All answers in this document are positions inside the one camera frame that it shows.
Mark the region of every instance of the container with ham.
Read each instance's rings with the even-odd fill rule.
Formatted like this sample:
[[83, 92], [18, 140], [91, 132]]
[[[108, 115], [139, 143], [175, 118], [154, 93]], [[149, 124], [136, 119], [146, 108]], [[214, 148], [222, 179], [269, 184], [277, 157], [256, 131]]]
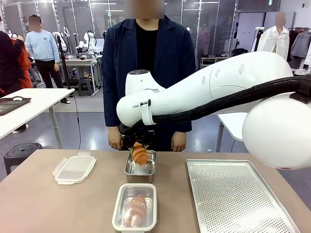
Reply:
[[119, 232], [149, 232], [156, 224], [156, 187], [127, 183], [120, 187], [112, 225]]

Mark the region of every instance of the ceiling light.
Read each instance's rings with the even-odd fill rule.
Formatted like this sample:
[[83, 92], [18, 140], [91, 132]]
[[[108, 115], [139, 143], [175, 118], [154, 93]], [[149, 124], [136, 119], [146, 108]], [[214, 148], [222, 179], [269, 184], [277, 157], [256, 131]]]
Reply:
[[93, 5], [117, 5], [116, 3], [99, 3], [99, 2], [92, 2]]
[[218, 1], [207, 1], [207, 2], [195, 2], [194, 4], [205, 4], [205, 3], [219, 3]]

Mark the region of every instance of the black tray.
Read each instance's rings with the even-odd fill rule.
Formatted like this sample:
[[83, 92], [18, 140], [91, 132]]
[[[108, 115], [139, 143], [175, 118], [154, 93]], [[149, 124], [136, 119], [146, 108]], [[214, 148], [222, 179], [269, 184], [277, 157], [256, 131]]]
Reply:
[[31, 98], [23, 98], [21, 96], [15, 96], [12, 98], [1, 98], [0, 99], [0, 116], [3, 116], [27, 103]]

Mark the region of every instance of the robot arm in background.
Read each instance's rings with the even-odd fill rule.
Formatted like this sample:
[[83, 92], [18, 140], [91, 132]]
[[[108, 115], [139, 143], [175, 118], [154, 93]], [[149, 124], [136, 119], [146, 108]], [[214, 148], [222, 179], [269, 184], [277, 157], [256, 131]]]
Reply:
[[12, 38], [13, 40], [16, 40], [17, 39], [17, 34], [16, 33], [11, 33], [11, 30], [9, 30], [8, 31], [8, 36], [10, 37], [10, 38]]
[[282, 169], [311, 166], [311, 104], [291, 99], [302, 78], [270, 52], [236, 56], [163, 88], [148, 71], [130, 72], [117, 105], [121, 133], [157, 123], [246, 112], [242, 134], [248, 151]]
[[59, 33], [59, 32], [54, 32], [53, 35], [54, 35], [54, 37], [55, 37], [57, 46], [58, 46], [58, 41], [57, 41], [57, 37], [56, 37], [56, 36], [58, 35], [58, 36], [60, 37], [60, 40], [61, 40], [61, 42], [62, 42], [62, 49], [63, 49], [64, 52], [67, 52], [67, 51], [68, 51], [68, 48], [67, 48], [67, 45], [66, 45], [66, 43], [65, 43], [65, 41], [64, 41], [63, 34], [62, 34], [62, 33]]
[[96, 50], [96, 44], [97, 40], [93, 32], [88, 31], [87, 33], [84, 34], [84, 40], [86, 43], [83, 41], [80, 41], [79, 46], [77, 47], [78, 53], [81, 52], [87, 52], [90, 54], [94, 54], [94, 51]]

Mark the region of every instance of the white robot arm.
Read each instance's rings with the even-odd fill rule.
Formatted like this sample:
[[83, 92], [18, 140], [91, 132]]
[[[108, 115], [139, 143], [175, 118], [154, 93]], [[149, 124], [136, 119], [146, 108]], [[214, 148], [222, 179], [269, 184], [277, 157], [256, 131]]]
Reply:
[[86, 49], [85, 52], [88, 51], [88, 53], [94, 54], [94, 51], [96, 50], [96, 43], [97, 43], [94, 33], [91, 31], [88, 31], [87, 33], [85, 33], [84, 40], [86, 41], [86, 43], [84, 43], [83, 41], [80, 41], [77, 49], [80, 49], [82, 52], [84, 52], [83, 49]]
[[[133, 71], [126, 78], [126, 96], [118, 102], [117, 114], [123, 125], [132, 127], [140, 121], [144, 125], [178, 122], [179, 115], [194, 120], [209, 114], [246, 112], [242, 134], [253, 156], [280, 169], [308, 167], [311, 104], [290, 98], [290, 92], [296, 91], [302, 80], [290, 78], [288, 83], [282, 79], [292, 75], [287, 62], [270, 52], [248, 53], [215, 63], [167, 89], [157, 84], [150, 72]], [[279, 88], [271, 95], [262, 95], [271, 87]], [[252, 101], [252, 93], [258, 93], [259, 98]]]
[[13, 33], [13, 34], [12, 34], [12, 33], [11, 33], [11, 30], [8, 31], [8, 35], [9, 35], [9, 37], [12, 38], [13, 40], [16, 40], [16, 39], [17, 39], [17, 34], [16, 34], [16, 33]]
[[57, 41], [57, 37], [56, 37], [56, 36], [59, 36], [59, 37], [60, 37], [60, 40], [61, 40], [61, 42], [62, 42], [62, 49], [63, 49], [64, 52], [67, 52], [68, 48], [67, 48], [67, 45], [66, 45], [66, 43], [65, 43], [65, 41], [64, 41], [63, 34], [62, 34], [62, 33], [59, 33], [59, 32], [53, 32], [52, 34], [53, 34], [54, 37], [55, 37], [57, 46], [58, 46], [58, 41]]

